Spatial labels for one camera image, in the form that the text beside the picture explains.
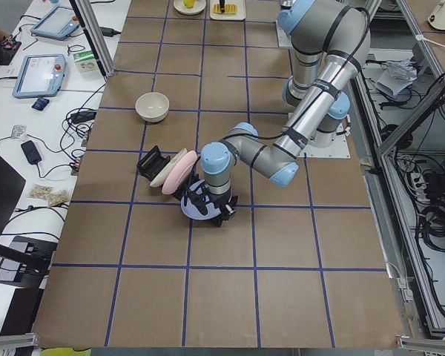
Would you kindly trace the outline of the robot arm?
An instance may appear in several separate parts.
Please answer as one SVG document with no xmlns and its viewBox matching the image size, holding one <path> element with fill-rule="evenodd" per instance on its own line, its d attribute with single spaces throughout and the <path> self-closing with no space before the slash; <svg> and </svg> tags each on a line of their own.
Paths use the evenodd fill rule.
<svg viewBox="0 0 445 356">
<path fill-rule="evenodd" d="M 271 145 L 244 122 L 205 145 L 200 154 L 204 177 L 182 193 L 180 206 L 187 217 L 227 220 L 233 214 L 231 169 L 238 162 L 280 187 L 292 181 L 300 153 L 366 61 L 370 22 L 367 9 L 338 1 L 296 1 L 280 11 L 277 23 L 291 39 L 299 68 L 284 93 L 294 112 Z"/>
</svg>

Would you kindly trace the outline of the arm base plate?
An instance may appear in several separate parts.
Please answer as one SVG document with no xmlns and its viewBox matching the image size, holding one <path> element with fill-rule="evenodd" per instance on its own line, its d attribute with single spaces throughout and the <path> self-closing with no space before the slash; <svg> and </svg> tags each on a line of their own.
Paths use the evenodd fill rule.
<svg viewBox="0 0 445 356">
<path fill-rule="evenodd" d="M 278 47 L 282 49 L 291 49 L 291 37 L 285 33 L 283 28 L 279 25 L 278 21 L 275 22 L 275 28 L 277 32 Z"/>
<path fill-rule="evenodd" d="M 299 157 L 349 159 L 347 137 L 350 134 L 351 119 L 348 113 L 340 118 L 326 114 L 318 128 L 311 135 L 307 146 Z"/>
</svg>

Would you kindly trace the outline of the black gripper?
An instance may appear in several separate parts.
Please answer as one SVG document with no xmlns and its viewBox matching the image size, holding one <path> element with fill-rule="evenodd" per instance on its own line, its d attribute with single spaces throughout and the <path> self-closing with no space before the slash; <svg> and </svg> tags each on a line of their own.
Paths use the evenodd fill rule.
<svg viewBox="0 0 445 356">
<path fill-rule="evenodd" d="M 229 220 L 236 213 L 236 196 L 232 191 L 217 196 L 210 194 L 205 198 L 204 184 L 186 189 L 183 204 L 188 207 L 190 203 L 204 220 Z"/>
</svg>

